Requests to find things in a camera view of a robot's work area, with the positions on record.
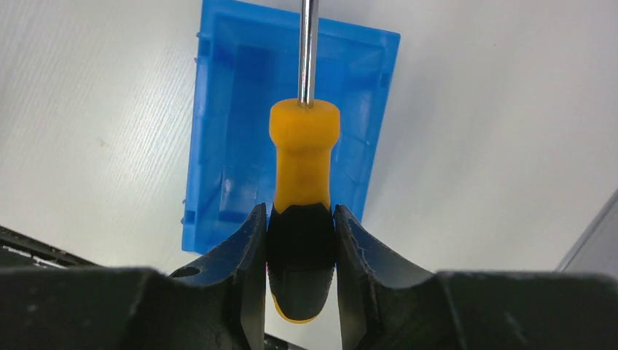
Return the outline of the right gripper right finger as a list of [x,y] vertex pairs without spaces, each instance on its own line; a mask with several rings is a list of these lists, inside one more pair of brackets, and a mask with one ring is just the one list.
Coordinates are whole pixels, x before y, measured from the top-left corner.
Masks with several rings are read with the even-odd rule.
[[589,273],[438,271],[335,209],[344,349],[615,349],[617,281]]

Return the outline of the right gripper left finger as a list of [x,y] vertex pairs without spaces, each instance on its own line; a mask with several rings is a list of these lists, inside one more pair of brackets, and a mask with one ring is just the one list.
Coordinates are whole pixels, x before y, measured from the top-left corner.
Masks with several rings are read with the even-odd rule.
[[170,275],[1,268],[3,349],[262,349],[267,214]]

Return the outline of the orange black handled screwdriver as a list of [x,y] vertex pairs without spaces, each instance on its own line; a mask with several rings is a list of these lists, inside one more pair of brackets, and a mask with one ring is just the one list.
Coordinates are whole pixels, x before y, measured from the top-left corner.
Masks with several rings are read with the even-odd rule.
[[270,110],[276,174],[267,271],[277,312],[295,324],[322,311],[337,260],[329,182],[340,111],[315,98],[318,22],[318,2],[303,1],[297,97]]

